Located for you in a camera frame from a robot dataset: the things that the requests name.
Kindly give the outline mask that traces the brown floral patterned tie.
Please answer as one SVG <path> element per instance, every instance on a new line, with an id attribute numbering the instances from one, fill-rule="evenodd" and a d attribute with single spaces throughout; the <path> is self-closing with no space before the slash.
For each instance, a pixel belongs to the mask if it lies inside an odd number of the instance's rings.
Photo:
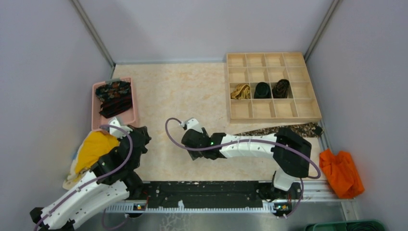
<path id="1" fill-rule="evenodd" d="M 318 138 L 321 137 L 324 133 L 324 129 L 318 125 L 318 123 L 305 123 L 305 124 L 298 124 L 298 125 L 282 125 L 276 127 L 269 127 L 269 128 L 261 128 L 252 131 L 238 133 L 238 136 L 262 136 L 268 135 L 272 133 L 277 133 L 280 130 L 291 130 L 295 134 L 303 137 L 303 138 Z"/>

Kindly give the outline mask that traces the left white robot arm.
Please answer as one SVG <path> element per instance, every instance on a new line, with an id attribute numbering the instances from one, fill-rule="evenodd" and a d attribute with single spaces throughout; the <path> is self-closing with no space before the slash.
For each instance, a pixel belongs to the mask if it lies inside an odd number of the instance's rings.
<path id="1" fill-rule="evenodd" d="M 148 151 L 148 128 L 122 125 L 117 119 L 100 127 L 108 129 L 119 144 L 101 156 L 62 197 L 30 211 L 36 231 L 75 231 L 103 209 L 143 196 L 144 184 L 135 169 Z"/>

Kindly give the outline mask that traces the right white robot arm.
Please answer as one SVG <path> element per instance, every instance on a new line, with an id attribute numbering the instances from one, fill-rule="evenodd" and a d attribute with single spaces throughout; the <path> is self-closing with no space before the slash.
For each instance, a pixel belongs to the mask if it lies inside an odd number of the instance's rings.
<path id="1" fill-rule="evenodd" d="M 204 127 L 191 118 L 180 123 L 185 130 L 181 143 L 193 160 L 257 157 L 274 160 L 279 168 L 273 175 L 271 193 L 284 198 L 292 183 L 309 176 L 312 145 L 289 128 L 260 136 L 239 136 L 226 133 L 208 135 Z"/>

